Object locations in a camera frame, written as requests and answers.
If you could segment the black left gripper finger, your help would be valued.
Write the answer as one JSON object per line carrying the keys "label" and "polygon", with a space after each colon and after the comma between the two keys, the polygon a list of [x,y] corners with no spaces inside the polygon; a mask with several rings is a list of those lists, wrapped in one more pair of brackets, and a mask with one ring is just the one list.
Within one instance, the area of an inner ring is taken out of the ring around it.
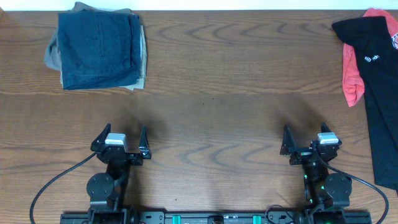
{"label": "black left gripper finger", "polygon": [[143,159],[151,159],[152,152],[147,139],[147,126],[143,125],[141,130],[141,136],[139,140],[139,150]]}
{"label": "black left gripper finger", "polygon": [[110,131],[111,131],[111,124],[108,123],[108,124],[104,127],[104,129],[102,130],[102,132],[95,138],[95,140],[93,141],[93,145],[94,145],[94,146],[97,146],[97,145],[99,145],[99,144],[104,144],[104,143],[105,143],[105,140],[106,140],[106,138],[107,138],[107,136],[108,136],[108,134],[110,133]]}

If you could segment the black t-shirt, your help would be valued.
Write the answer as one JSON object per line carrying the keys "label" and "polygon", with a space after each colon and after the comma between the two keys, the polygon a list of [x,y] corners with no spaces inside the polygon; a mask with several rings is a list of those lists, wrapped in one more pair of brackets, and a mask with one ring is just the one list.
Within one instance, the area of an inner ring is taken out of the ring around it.
{"label": "black t-shirt", "polygon": [[364,82],[374,182],[397,190],[397,49],[386,18],[360,17],[331,25],[354,48]]}

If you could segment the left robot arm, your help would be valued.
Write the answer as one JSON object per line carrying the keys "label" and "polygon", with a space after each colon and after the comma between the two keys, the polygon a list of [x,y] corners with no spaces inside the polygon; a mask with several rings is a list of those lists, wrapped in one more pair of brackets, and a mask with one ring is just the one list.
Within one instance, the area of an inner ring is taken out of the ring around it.
{"label": "left robot arm", "polygon": [[130,208],[122,208],[122,204],[130,168],[141,166],[144,160],[152,157],[147,126],[141,130],[139,152],[127,152],[126,135],[112,133],[110,124],[91,143],[90,149],[107,168],[105,172],[93,175],[86,185],[90,196],[87,223],[134,223],[138,220],[134,217],[134,212]]}

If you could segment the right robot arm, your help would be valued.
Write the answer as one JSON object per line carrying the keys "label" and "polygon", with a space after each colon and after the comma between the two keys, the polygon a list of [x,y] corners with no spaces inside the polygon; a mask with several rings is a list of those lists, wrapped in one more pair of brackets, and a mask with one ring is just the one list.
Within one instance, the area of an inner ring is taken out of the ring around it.
{"label": "right robot arm", "polygon": [[304,194],[309,203],[294,216],[294,223],[344,224],[344,209],[349,206],[352,180],[342,173],[329,173],[328,163],[337,156],[341,140],[325,123],[308,147],[298,147],[288,125],[280,154],[289,156],[291,165],[301,165],[304,171]]}

